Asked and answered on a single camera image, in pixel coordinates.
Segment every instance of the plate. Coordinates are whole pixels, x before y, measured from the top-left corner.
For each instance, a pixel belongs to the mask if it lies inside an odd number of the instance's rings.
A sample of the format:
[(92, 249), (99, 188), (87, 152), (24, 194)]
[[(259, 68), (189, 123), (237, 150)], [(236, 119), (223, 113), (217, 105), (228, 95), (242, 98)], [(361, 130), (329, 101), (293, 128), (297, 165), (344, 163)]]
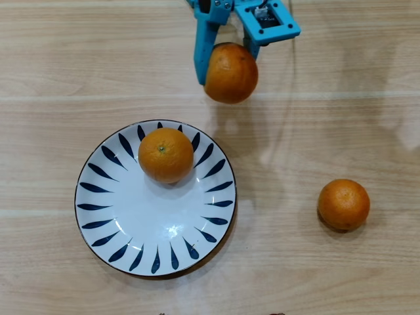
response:
[[(141, 140), (157, 128), (182, 131), (194, 168), (160, 184), (138, 164)], [(236, 208), (228, 158), (199, 129), (169, 120), (135, 123), (108, 137), (86, 161), (75, 191), (75, 215), (89, 248), (130, 274), (162, 276), (193, 266), (226, 235)]]

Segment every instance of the orange on plate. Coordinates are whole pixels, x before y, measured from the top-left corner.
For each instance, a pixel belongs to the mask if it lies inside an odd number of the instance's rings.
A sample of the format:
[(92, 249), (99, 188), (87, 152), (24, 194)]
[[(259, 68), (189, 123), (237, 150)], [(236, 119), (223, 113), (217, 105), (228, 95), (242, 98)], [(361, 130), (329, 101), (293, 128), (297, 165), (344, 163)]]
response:
[(338, 230), (354, 230), (369, 215), (370, 200), (366, 190), (353, 180), (337, 179), (321, 191), (318, 211), (321, 217)]
[(172, 184), (192, 168), (194, 151), (190, 139), (172, 128), (160, 128), (145, 136), (138, 148), (143, 171), (158, 182)]
[(216, 45), (209, 61), (204, 91), (217, 102), (235, 104), (247, 99), (258, 83), (258, 67), (241, 45)]

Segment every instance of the ceramic plate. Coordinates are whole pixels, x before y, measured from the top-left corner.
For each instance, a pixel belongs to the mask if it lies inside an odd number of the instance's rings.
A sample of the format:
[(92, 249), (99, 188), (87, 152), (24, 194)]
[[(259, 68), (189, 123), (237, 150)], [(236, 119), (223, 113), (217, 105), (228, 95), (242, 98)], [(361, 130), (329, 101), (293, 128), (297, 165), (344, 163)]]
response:
[[(194, 168), (180, 182), (160, 184), (138, 164), (140, 141), (157, 128), (182, 131)], [(107, 138), (83, 167), (75, 192), (80, 232), (110, 266), (139, 276), (184, 270), (226, 234), (236, 206), (232, 167), (202, 131), (176, 121), (144, 121)]]

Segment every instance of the plate rim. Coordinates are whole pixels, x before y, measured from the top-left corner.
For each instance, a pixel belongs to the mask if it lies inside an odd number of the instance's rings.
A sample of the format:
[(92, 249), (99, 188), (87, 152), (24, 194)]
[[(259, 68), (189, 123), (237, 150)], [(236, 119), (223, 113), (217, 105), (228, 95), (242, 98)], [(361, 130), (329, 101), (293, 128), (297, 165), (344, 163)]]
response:
[[(209, 137), (210, 138), (210, 140), (212, 140), (216, 145), (217, 145), (217, 147), (221, 150), (221, 152), (223, 153), (223, 155), (225, 156), (225, 158), (226, 158), (226, 160), (227, 160), (227, 162), (228, 162), (228, 164), (229, 164), (229, 167), (230, 167), (230, 170), (232, 171), (232, 176), (234, 177), (234, 186), (235, 186), (235, 202), (234, 202), (234, 210), (233, 210), (233, 212), (232, 212), (232, 218), (230, 219), (230, 222), (229, 222), (229, 225), (228, 225), (228, 228), (226, 229), (226, 232), (223, 234), (223, 236), (222, 236), (222, 238), (219, 240), (219, 242), (216, 244), (216, 246), (214, 246), (214, 248), (212, 249), (212, 250), (210, 250), (210, 252), (208, 252), (208, 254), (206, 254), (205, 256), (203, 256), (203, 258), (202, 259), (200, 259), (200, 260), (198, 260), (198, 261), (196, 261), (194, 264), (191, 264), (190, 266), (188, 266), (188, 267), (185, 267), (185, 268), (183, 268), (183, 269), (180, 269), (180, 270), (176, 270), (176, 271), (174, 271), (174, 272), (170, 272), (170, 273), (168, 273), (168, 274), (160, 274), (160, 275), (142, 275), (142, 274), (135, 274), (134, 272), (130, 272), (130, 271), (125, 271), (125, 270), (122, 270), (122, 269), (119, 269), (119, 268), (117, 268), (117, 267), (115, 267), (115, 266), (112, 266), (110, 263), (108, 263), (106, 260), (104, 260), (102, 257), (100, 257), (92, 248), (91, 248), (91, 246), (89, 246), (89, 243), (87, 242), (87, 240), (85, 239), (85, 236), (83, 235), (83, 233), (82, 233), (82, 231), (81, 231), (81, 227), (80, 227), (80, 224), (79, 224), (79, 218), (77, 217), (77, 209), (76, 209), (76, 196), (77, 196), (77, 188), (79, 187), (79, 181), (80, 181), (80, 177), (81, 177), (81, 174), (82, 174), (82, 172), (83, 172), (83, 170), (85, 169), (85, 167), (86, 167), (86, 164), (87, 164), (87, 162), (90, 160), (90, 158), (92, 157), (92, 155), (99, 149), (99, 147), (104, 143), (104, 142), (106, 142), (109, 138), (111, 138), (112, 136), (114, 136), (114, 135), (116, 135), (117, 133), (119, 133), (120, 131), (122, 131), (122, 130), (124, 130), (124, 129), (126, 129), (126, 128), (129, 128), (129, 127), (132, 127), (132, 126), (134, 126), (134, 125), (140, 125), (141, 123), (148, 123), (148, 122), (151, 122), (151, 121), (156, 121), (156, 122), (158, 122), (158, 121), (170, 121), (170, 122), (172, 122), (172, 123), (180, 123), (181, 125), (186, 125), (186, 126), (189, 126), (189, 127), (191, 127), (191, 128), (193, 128), (193, 129), (195, 129), (195, 130), (197, 130), (197, 131), (199, 131), (199, 132), (201, 132), (201, 133), (203, 133), (204, 135), (206, 135), (207, 137)], [(107, 264), (108, 266), (110, 266), (110, 267), (112, 267), (113, 269), (115, 269), (115, 270), (118, 270), (118, 271), (120, 271), (120, 272), (123, 272), (123, 273), (125, 273), (125, 274), (129, 274), (129, 275), (131, 275), (131, 276), (137, 276), (137, 277), (142, 277), (142, 278), (161, 278), (161, 277), (164, 277), (164, 276), (173, 276), (173, 275), (176, 275), (176, 274), (178, 274), (178, 273), (180, 273), (180, 272), (183, 272), (183, 271), (185, 271), (185, 270), (188, 270), (188, 269), (190, 269), (190, 268), (192, 268), (193, 266), (195, 266), (195, 265), (197, 265), (197, 264), (199, 264), (201, 261), (203, 261), (205, 258), (207, 258), (212, 252), (214, 252), (214, 250), (216, 249), (216, 248), (218, 248), (220, 245), (221, 245), (221, 243), (222, 243), (222, 241), (225, 239), (225, 237), (227, 237), (227, 235), (228, 234), (230, 234), (230, 233), (228, 233), (229, 232), (229, 230), (231, 229), (231, 227), (232, 227), (232, 223), (233, 223), (233, 221), (234, 221), (234, 219), (236, 218), (236, 206), (237, 206), (237, 202), (238, 202), (238, 187), (236, 186), (236, 177), (235, 177), (235, 172), (234, 172), (234, 169), (233, 169), (233, 167), (232, 167), (232, 164), (230, 163), (230, 161), (229, 161), (229, 158), (228, 158), (228, 156), (226, 155), (226, 153), (224, 153), (224, 151), (223, 151), (223, 149), (219, 146), (219, 144), (215, 141), (215, 139), (213, 139), (211, 136), (209, 136), (207, 133), (205, 133), (205, 132), (203, 132), (201, 129), (198, 129), (197, 127), (195, 127), (195, 126), (192, 126), (192, 125), (190, 125), (190, 124), (188, 124), (188, 123), (183, 123), (183, 122), (181, 122), (181, 121), (177, 121), (177, 120), (172, 120), (172, 119), (148, 119), (148, 120), (143, 120), (143, 121), (138, 121), (138, 122), (136, 122), (136, 123), (131, 123), (130, 125), (127, 125), (127, 126), (125, 126), (125, 127), (123, 127), (123, 128), (121, 128), (121, 129), (119, 129), (119, 130), (117, 130), (117, 131), (115, 131), (114, 133), (112, 133), (111, 135), (109, 135), (109, 136), (107, 136), (93, 151), (92, 151), (92, 153), (91, 154), (89, 154), (89, 157), (86, 159), (86, 162), (83, 164), (83, 166), (82, 166), (82, 168), (81, 168), (81, 170), (80, 170), (80, 174), (79, 174), (79, 176), (77, 177), (77, 182), (76, 182), (76, 188), (75, 188), (75, 192), (74, 192), (74, 200), (73, 200), (73, 206), (74, 206), (74, 215), (75, 215), (75, 219), (76, 219), (76, 223), (77, 223), (77, 227), (79, 228), (79, 233), (80, 233), (80, 235), (81, 235), (81, 237), (83, 238), (83, 241), (85, 241), (85, 243), (86, 243), (86, 245), (87, 245), (87, 247), (95, 254), (95, 256), (96, 257), (98, 257), (102, 262), (104, 262), (105, 264)]]

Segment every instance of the wooden table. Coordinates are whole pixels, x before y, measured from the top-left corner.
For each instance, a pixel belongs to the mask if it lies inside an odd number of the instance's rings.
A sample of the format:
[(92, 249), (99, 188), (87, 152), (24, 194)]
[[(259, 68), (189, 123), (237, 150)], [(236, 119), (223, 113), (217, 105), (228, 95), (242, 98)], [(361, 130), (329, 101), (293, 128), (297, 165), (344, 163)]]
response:
[[(0, 314), (420, 314), (420, 1), (293, 0), (303, 33), (262, 49), (237, 106), (198, 85), (185, 0), (0, 1)], [(218, 41), (239, 41), (234, 18)], [(217, 254), (146, 280), (79, 234), (85, 160), (130, 123), (214, 136), (238, 181)], [(323, 185), (371, 196), (367, 224), (319, 222)]]

